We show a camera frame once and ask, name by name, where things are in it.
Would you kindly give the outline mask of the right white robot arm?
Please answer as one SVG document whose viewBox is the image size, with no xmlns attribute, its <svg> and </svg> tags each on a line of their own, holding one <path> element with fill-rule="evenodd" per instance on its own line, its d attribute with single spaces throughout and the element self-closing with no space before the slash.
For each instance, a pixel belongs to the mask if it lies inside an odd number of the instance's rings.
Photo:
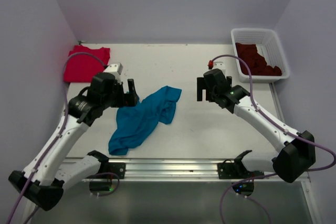
<svg viewBox="0 0 336 224">
<path fill-rule="evenodd" d="M 196 83 L 198 101 L 214 102 L 245 120 L 275 149 L 272 154 L 246 150 L 232 162 L 219 163 L 220 178 L 248 178 L 271 172 L 292 183 L 315 163 L 314 137 L 310 132 L 299 133 L 285 125 L 253 102 L 252 94 L 245 88 L 233 86 L 232 78 L 225 76 L 220 69 L 207 71 L 196 79 Z"/>
</svg>

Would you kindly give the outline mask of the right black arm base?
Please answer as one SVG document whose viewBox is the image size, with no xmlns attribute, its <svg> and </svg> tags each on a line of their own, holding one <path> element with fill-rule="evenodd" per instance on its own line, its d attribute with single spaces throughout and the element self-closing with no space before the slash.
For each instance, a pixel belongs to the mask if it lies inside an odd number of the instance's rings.
<svg viewBox="0 0 336 224">
<path fill-rule="evenodd" d="M 256 176 L 264 175 L 264 172 L 253 170 L 248 171 L 243 165 L 242 160 L 247 155 L 250 154 L 252 150 L 246 150 L 239 154 L 234 159 L 226 159 L 221 163 L 217 164 L 217 172 L 219 179 L 245 179 Z M 249 197 L 254 192 L 254 180 L 250 179 L 246 182 L 239 183 L 233 186 L 232 190 L 239 195 Z"/>
</svg>

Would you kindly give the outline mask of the blue t shirt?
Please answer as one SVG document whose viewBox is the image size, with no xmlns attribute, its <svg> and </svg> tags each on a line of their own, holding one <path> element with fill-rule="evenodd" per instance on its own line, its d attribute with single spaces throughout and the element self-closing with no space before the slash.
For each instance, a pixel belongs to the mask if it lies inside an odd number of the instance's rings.
<svg viewBox="0 0 336 224">
<path fill-rule="evenodd" d="M 138 101 L 136 106 L 117 110 L 117 129 L 108 143 L 110 155 L 124 156 L 130 149 L 140 146 L 159 123 L 171 124 L 182 90 L 164 86 Z"/>
</svg>

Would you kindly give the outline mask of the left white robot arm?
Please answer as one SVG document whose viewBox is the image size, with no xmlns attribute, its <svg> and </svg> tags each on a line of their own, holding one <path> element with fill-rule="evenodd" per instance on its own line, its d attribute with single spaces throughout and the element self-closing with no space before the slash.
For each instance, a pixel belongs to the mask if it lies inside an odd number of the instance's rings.
<svg viewBox="0 0 336 224">
<path fill-rule="evenodd" d="M 13 171 L 8 180 L 24 197 L 44 211 L 54 208 L 64 191 L 81 180 L 111 174 L 109 159 L 98 151 L 89 152 L 70 169 L 60 165 L 81 136 L 108 108 L 135 106 L 138 96 L 133 79 L 128 79 L 128 92 L 116 72 L 96 74 L 90 86 L 84 87 L 65 107 L 60 123 L 46 145 L 22 171 Z"/>
</svg>

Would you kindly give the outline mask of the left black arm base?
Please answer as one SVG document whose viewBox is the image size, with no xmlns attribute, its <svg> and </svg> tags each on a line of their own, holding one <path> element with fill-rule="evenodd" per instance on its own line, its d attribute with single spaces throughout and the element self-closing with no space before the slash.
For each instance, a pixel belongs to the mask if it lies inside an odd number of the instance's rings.
<svg viewBox="0 0 336 224">
<path fill-rule="evenodd" d="M 120 180 L 124 179 L 126 164 L 109 162 L 109 158 L 98 151 L 91 151 L 89 156 L 96 158 L 100 165 L 98 172 L 89 176 L 89 190 L 97 197 L 109 196 L 117 191 Z"/>
</svg>

